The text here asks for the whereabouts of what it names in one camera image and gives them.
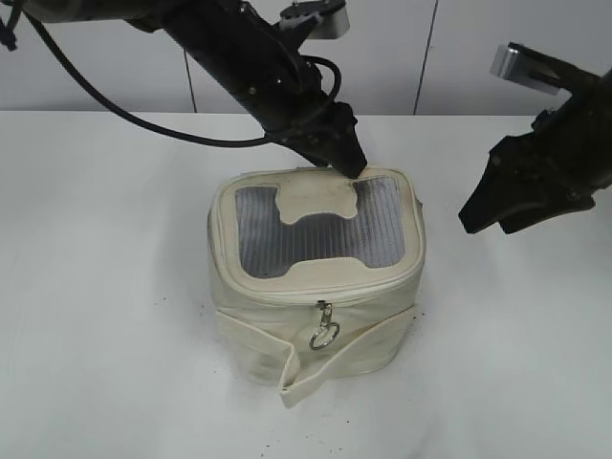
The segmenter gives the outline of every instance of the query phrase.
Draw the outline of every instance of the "white fabric bag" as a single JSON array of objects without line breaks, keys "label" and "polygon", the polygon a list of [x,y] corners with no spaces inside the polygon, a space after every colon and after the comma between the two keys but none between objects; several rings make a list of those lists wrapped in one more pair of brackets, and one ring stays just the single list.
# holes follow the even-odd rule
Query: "white fabric bag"
[{"label": "white fabric bag", "polygon": [[287,407],[330,378],[387,365],[417,314],[425,228],[400,172],[238,177],[217,192],[208,238],[219,330]]}]

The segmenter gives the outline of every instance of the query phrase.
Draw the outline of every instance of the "metal ring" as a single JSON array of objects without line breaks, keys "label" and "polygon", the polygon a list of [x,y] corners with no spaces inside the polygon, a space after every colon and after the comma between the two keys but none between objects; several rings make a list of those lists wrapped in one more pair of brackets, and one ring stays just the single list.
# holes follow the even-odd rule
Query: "metal ring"
[{"label": "metal ring", "polygon": [[[320,337],[323,334],[323,332],[329,332],[332,327],[336,328],[334,335],[332,335],[331,338],[329,338],[328,340],[326,340],[319,346],[315,346],[315,340],[317,340],[317,338]],[[339,333],[340,333],[340,324],[337,322],[331,322],[329,326],[326,328],[323,328],[323,327],[319,328],[318,330],[315,331],[315,334],[313,335],[313,337],[310,338],[310,348],[313,351],[320,351],[321,349],[325,349],[327,346],[329,346],[332,342],[336,340]]]}]

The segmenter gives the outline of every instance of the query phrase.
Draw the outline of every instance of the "zipper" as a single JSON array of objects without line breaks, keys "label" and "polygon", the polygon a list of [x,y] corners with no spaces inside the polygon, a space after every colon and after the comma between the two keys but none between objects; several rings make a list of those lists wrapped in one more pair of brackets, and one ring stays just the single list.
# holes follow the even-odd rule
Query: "zipper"
[{"label": "zipper", "polygon": [[[310,338],[309,345],[313,351],[320,351],[321,349],[325,349],[332,342],[334,342],[340,334],[340,324],[337,322],[332,322],[332,315],[334,313],[332,309],[332,303],[328,303],[325,300],[319,300],[317,302],[317,307],[321,311],[321,323],[319,324],[318,329],[315,331],[313,336]],[[321,335],[328,337],[330,333],[332,333],[332,336],[330,338],[326,339],[323,342],[317,343],[318,338]]]}]

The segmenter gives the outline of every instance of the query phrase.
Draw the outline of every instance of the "black cable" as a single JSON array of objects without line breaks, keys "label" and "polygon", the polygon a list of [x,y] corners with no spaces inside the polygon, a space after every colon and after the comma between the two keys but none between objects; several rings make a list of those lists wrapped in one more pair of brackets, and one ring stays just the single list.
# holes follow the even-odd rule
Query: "black cable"
[{"label": "black cable", "polygon": [[252,147],[252,146],[260,146],[260,145],[265,145],[265,144],[272,143],[272,142],[278,142],[285,138],[292,137],[295,135],[303,135],[305,133],[312,133],[312,132],[317,132],[317,131],[327,131],[328,130],[324,126],[315,126],[312,129],[307,129],[306,132],[301,130],[301,124],[306,124],[307,122],[313,120],[318,115],[320,115],[320,113],[322,113],[322,111],[325,110],[325,108],[327,108],[327,106],[329,106],[329,104],[334,101],[334,99],[339,93],[339,89],[341,86],[341,72],[339,70],[339,67],[336,64],[334,64],[332,61],[327,60],[323,57],[304,56],[304,58],[307,61],[313,62],[315,64],[323,65],[329,68],[334,73],[334,77],[335,77],[334,87],[332,91],[330,92],[330,94],[327,96],[327,98],[321,103],[321,105],[316,110],[314,110],[313,112],[307,115],[306,120],[299,120],[300,123],[295,128],[292,128],[286,131],[282,131],[279,133],[275,133],[273,135],[266,135],[266,137],[262,137],[259,139],[251,139],[251,140],[246,140],[246,141],[222,141],[222,140],[217,140],[217,139],[209,139],[206,137],[194,136],[192,134],[187,134],[184,132],[175,131],[173,129],[168,129],[158,124],[154,124],[152,122],[138,118],[132,115],[131,113],[123,110],[117,104],[115,104],[114,102],[109,100],[107,97],[105,97],[100,91],[98,91],[77,70],[77,68],[72,64],[72,62],[68,59],[68,57],[61,51],[57,43],[54,41],[54,39],[51,37],[51,35],[49,34],[45,26],[43,26],[40,21],[36,20],[35,18],[33,18],[27,13],[25,15],[30,21],[30,23],[33,25],[34,29],[36,30],[36,33],[38,33],[38,35],[40,36],[42,41],[45,43],[47,48],[49,48],[49,51],[51,51],[51,53],[54,55],[55,59],[57,59],[57,61],[64,68],[64,70],[66,70],[68,75],[70,75],[70,77],[72,77],[81,88],[83,88],[92,98],[94,98],[100,105],[105,107],[110,112],[123,118],[124,120],[127,120],[133,124],[136,124],[137,126],[143,129],[146,129],[146,130],[149,130],[149,131],[152,131],[157,134],[161,134],[163,136],[167,136],[173,139],[178,139],[180,141],[198,143],[200,145],[221,147],[221,148],[247,148],[247,147]]},{"label": "black cable", "polygon": [[319,57],[317,55],[305,55],[303,56],[303,58],[307,62],[312,62],[317,65],[322,65],[323,67],[327,67],[329,70],[331,70],[332,73],[334,74],[334,86],[332,87],[332,90],[330,91],[327,98],[325,98],[325,100],[320,104],[319,107],[317,107],[316,110],[307,114],[305,118],[298,119],[296,121],[299,124],[306,124],[307,122],[314,120],[321,113],[323,113],[323,111],[329,106],[329,104],[332,103],[334,100],[336,100],[336,97],[338,96],[340,92],[340,87],[342,86],[342,72],[340,71],[339,66],[336,65],[334,62],[324,57]]}]

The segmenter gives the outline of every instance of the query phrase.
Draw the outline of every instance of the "white wall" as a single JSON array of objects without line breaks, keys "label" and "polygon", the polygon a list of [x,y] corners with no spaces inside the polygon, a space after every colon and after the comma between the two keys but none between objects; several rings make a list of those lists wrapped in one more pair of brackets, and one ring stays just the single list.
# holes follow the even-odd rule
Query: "white wall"
[{"label": "white wall", "polygon": [[612,67],[611,0],[440,0],[419,114],[534,115],[552,97],[490,75],[514,41],[604,74]]},{"label": "white wall", "polygon": [[[0,8],[3,18],[8,8]],[[128,110],[191,110],[183,51],[164,33],[139,32],[121,21],[49,26],[64,53],[94,86]],[[69,78],[27,20],[19,49],[0,47],[0,110],[99,110]]]}]

